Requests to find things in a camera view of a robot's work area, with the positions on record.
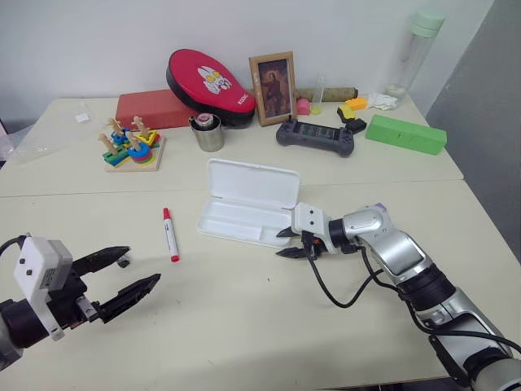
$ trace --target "green foam brick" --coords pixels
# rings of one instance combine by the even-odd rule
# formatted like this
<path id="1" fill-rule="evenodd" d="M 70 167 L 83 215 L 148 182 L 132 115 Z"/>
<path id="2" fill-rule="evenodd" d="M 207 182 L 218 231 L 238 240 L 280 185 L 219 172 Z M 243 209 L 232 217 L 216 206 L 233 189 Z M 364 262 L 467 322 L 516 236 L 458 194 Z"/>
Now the green foam brick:
<path id="1" fill-rule="evenodd" d="M 366 138 L 437 155 L 447 143 L 447 132 L 375 115 L 369 124 Z"/>

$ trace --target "white table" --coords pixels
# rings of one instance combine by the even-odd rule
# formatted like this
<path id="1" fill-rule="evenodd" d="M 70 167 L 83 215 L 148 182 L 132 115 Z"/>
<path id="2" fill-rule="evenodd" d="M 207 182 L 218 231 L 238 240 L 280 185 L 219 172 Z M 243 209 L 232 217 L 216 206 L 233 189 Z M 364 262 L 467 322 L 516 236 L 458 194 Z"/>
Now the white table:
<path id="1" fill-rule="evenodd" d="M 89 124 L 74 121 L 83 103 L 94 114 Z M 68 131 L 76 131 L 90 132 L 90 136 L 62 151 L 23 164 L 8 161 L 0 170 L 0 196 L 206 189 L 207 161 L 211 157 L 293 169 L 300 173 L 304 185 L 462 179 L 461 171 L 446 150 L 432 156 L 368 140 L 361 133 L 354 136 L 353 154 L 343 159 L 334 152 L 282 147 L 275 141 L 278 125 L 263 128 L 256 124 L 256 118 L 246 129 L 226 130 L 225 146 L 214 153 L 201 151 L 188 127 L 163 130 L 168 140 L 159 171 L 109 175 L 103 170 L 101 155 L 105 150 L 97 137 L 98 130 L 103 128 L 101 124 L 115 115 L 116 105 L 117 99 L 55 100 L 21 147 L 27 148 L 30 143 L 41 145 L 48 134 L 67 137 Z M 337 103 L 323 104 L 320 116 L 300 116 L 299 120 L 339 127 L 337 107 Z M 357 111 L 368 123 L 375 113 L 426 124 L 410 99 L 395 111 Z"/>
<path id="2" fill-rule="evenodd" d="M 0 374 L 2 390 L 297 390 L 446 376 L 396 295 L 371 284 L 351 309 L 334 307 L 306 261 L 197 233 L 207 198 L 193 190 L 0 199 L 9 222 L 0 226 L 2 240 L 30 231 L 61 239 L 75 257 L 132 247 L 128 268 L 85 276 L 91 300 L 162 274 L 149 296 L 111 323 L 27 349 Z M 520 342 L 519 264 L 463 181 L 303 186 L 300 200 L 336 217 L 384 203 L 393 222 Z M 174 213 L 177 264 L 164 242 L 164 206 Z M 11 277 L 17 253 L 9 249 L 0 261 L 3 300 L 21 297 Z M 342 300 L 366 277 L 359 254 L 317 264 Z"/>

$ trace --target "red pad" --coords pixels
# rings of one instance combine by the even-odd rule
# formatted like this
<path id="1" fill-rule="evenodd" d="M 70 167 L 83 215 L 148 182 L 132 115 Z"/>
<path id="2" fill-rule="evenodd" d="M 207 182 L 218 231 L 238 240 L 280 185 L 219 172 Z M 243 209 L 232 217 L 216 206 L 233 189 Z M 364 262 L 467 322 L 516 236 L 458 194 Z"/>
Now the red pad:
<path id="1" fill-rule="evenodd" d="M 249 125 L 255 99 L 219 61 L 191 49 L 170 56 L 166 71 L 170 89 L 186 105 L 217 115 L 223 125 Z"/>

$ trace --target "red marker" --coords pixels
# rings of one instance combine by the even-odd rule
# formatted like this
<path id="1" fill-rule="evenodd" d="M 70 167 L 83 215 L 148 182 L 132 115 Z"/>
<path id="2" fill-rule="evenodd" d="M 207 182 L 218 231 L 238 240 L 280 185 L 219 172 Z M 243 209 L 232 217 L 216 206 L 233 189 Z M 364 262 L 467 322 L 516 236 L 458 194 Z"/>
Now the red marker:
<path id="1" fill-rule="evenodd" d="M 176 237 L 173 234 L 172 218 L 168 208 L 163 208 L 164 232 L 166 233 L 166 241 L 169 244 L 170 259 L 172 262 L 179 261 L 179 252 L 177 251 Z"/>

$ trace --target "game controller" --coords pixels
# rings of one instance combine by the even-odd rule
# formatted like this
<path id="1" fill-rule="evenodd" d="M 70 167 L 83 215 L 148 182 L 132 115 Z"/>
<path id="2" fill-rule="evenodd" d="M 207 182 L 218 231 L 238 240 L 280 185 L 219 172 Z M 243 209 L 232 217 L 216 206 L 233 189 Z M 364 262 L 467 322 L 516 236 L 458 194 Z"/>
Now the game controller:
<path id="1" fill-rule="evenodd" d="M 352 131 L 347 127 L 330 128 L 298 122 L 290 119 L 282 123 L 277 130 L 277 142 L 283 146 L 301 145 L 326 149 L 338 153 L 342 157 L 351 155 L 354 148 Z"/>

